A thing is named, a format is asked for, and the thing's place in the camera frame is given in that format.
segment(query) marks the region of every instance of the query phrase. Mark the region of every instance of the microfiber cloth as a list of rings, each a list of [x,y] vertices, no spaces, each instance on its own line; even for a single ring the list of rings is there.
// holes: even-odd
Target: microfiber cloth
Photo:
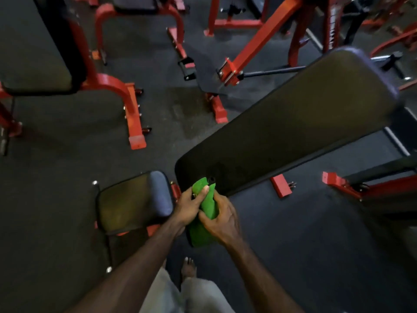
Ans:
[[[198,195],[200,191],[207,186],[207,178],[201,178],[195,184],[193,184],[193,194]],[[209,192],[207,193],[206,198],[201,203],[200,209],[206,214],[209,219],[215,219],[218,216],[218,207],[217,203],[214,200],[214,188],[216,184],[211,184],[209,186]],[[211,234],[206,230],[203,224],[200,222],[200,219],[197,217],[187,226],[187,236],[191,246],[199,247],[210,244],[214,242],[215,239]]]

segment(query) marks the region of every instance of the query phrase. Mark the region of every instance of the forearm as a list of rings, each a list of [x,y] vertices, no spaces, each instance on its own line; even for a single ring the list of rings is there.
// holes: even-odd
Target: forearm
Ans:
[[[226,248],[243,278],[257,312],[303,312],[241,238],[234,240]]]
[[[181,226],[170,218],[128,260],[68,313],[138,313]]]

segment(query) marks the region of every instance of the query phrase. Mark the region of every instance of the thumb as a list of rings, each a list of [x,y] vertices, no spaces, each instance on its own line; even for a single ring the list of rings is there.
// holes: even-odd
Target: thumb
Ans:
[[[206,198],[207,193],[209,191],[209,186],[204,186],[204,188],[200,191],[200,193],[195,197],[193,203],[197,206],[200,206],[201,202]]]
[[[199,211],[199,219],[205,228],[210,227],[212,220],[203,211]]]

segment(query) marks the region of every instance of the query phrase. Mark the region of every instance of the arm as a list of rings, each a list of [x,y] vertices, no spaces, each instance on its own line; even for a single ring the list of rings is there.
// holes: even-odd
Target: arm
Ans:
[[[241,274],[257,312],[303,312],[262,265],[244,242],[236,210],[225,196],[214,193],[219,215],[210,220],[202,211],[199,218],[206,229],[226,247]]]
[[[128,260],[67,313],[138,313],[172,243],[197,215],[208,186],[191,199],[191,188],[178,201],[172,216]]]

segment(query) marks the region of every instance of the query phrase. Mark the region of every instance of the person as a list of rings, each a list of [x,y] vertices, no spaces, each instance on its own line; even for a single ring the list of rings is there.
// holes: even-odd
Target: person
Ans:
[[[257,312],[303,312],[243,240],[236,209],[227,197],[215,191],[219,209],[216,219],[210,220],[199,211],[207,192],[205,186],[192,199],[191,188],[186,190],[158,231],[67,313],[234,312],[216,284],[196,277],[192,259],[184,261],[181,293],[162,268],[173,241],[197,215],[227,249]]]

